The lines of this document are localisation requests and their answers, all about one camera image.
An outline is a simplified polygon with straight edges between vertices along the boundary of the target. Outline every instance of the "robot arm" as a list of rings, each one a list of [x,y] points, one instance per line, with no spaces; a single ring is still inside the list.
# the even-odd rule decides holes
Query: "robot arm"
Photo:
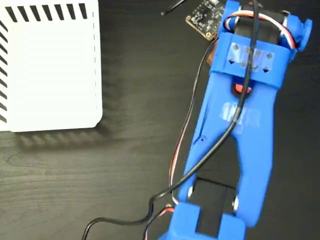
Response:
[[[225,131],[237,108],[235,84],[243,83],[248,61],[250,38],[230,33],[224,20],[240,9],[240,3],[229,0],[221,19],[219,41],[210,69],[209,82],[184,169],[187,173]],[[262,210],[273,162],[273,112],[278,89],[288,63],[308,43],[312,21],[301,23],[286,15],[283,25],[291,32],[296,48],[290,49],[283,35],[278,44],[257,41],[252,65],[251,88],[242,114],[232,135],[237,141],[241,169],[234,215],[223,214],[218,240],[243,240],[246,227],[254,227]],[[180,188],[168,232],[160,240],[215,240],[197,233],[200,207],[188,203],[188,193],[195,183],[193,175]]]

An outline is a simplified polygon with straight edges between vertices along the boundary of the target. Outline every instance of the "wood grain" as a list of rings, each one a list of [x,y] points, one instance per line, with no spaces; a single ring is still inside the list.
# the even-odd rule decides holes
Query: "wood grain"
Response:
[[[100,1],[104,113],[95,129],[0,133],[1,240],[79,240],[92,218],[141,217],[148,197],[167,186],[194,76],[208,45],[184,22],[197,1],[161,17],[170,2]],[[311,18],[315,27],[277,96],[274,170],[261,220],[247,239],[315,240],[320,235],[320,3],[261,3]],[[188,154],[207,76],[204,67],[177,176]],[[230,139],[200,175],[235,186],[236,158]],[[150,239],[157,239],[169,220],[166,216],[156,222]],[[143,226],[99,224],[88,239],[139,240],[142,231]]]

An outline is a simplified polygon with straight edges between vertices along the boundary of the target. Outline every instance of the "white box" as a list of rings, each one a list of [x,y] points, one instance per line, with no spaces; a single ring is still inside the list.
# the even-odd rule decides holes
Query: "white box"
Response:
[[[0,131],[95,127],[98,0],[0,0],[0,21]]]

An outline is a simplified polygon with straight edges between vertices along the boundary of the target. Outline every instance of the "red component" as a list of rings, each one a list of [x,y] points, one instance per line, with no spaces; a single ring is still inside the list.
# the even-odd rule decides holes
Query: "red component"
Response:
[[[242,90],[244,89],[244,86],[241,85],[241,84],[236,84],[235,85],[235,90],[238,92],[238,93],[242,93]],[[247,94],[250,93],[252,91],[252,88],[249,87],[248,90],[247,90]]]

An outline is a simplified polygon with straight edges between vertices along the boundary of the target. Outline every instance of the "blue plastic part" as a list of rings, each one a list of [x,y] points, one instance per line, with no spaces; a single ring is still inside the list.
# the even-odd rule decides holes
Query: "blue plastic part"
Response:
[[[231,89],[233,84],[243,84],[251,40],[229,33],[222,24],[239,7],[239,2],[233,0],[226,3],[184,174],[224,133],[237,108],[239,99]],[[262,41],[256,44],[250,82],[252,91],[245,100],[242,114],[232,132],[237,142],[241,170],[236,190],[238,208],[235,216],[222,215],[218,240],[243,240],[246,226],[253,227],[259,220],[273,165],[275,98],[282,86],[288,63],[294,59],[297,51],[303,51],[307,45],[312,21],[308,19],[302,24],[296,16],[289,15],[287,28],[296,41],[297,49],[289,49],[284,39],[280,40],[279,45]],[[216,240],[196,232],[200,208],[186,203],[195,177],[194,174],[180,187],[180,203],[175,207],[168,232],[160,240]]]
[[[168,232],[159,240],[243,240],[245,223],[234,216],[223,214],[217,238],[197,233],[200,207],[180,203],[175,209]]]
[[[296,49],[291,50],[290,61],[295,59],[297,52],[303,51],[309,41],[313,22],[307,19],[305,23],[302,23],[299,18],[295,15],[289,14],[287,16],[286,28],[290,31],[296,42]],[[289,48],[288,41],[284,35],[282,35],[279,45]]]
[[[233,0],[229,0],[226,2],[225,4],[225,8],[224,8],[224,12],[221,18],[221,22],[220,22],[220,27],[218,30],[218,36],[220,37],[221,33],[227,33],[228,30],[225,29],[225,27],[223,26],[224,21],[227,17],[229,17],[231,14],[233,14],[234,12],[238,11],[240,8],[240,2],[238,1],[233,1]],[[233,28],[235,25],[235,19],[233,18],[233,20],[230,21],[230,27]]]
[[[237,107],[238,99],[231,93],[234,76],[216,72],[216,65],[220,64],[219,58],[214,58],[184,173],[188,172],[223,134]],[[239,208],[236,215],[249,227],[253,227],[260,216],[272,169],[273,109],[278,90],[275,86],[278,84],[278,78],[271,78],[270,85],[255,82],[232,133],[237,140],[241,168],[237,188]],[[181,186],[178,195],[180,201],[187,201],[188,191],[194,185],[195,177],[193,175]]]

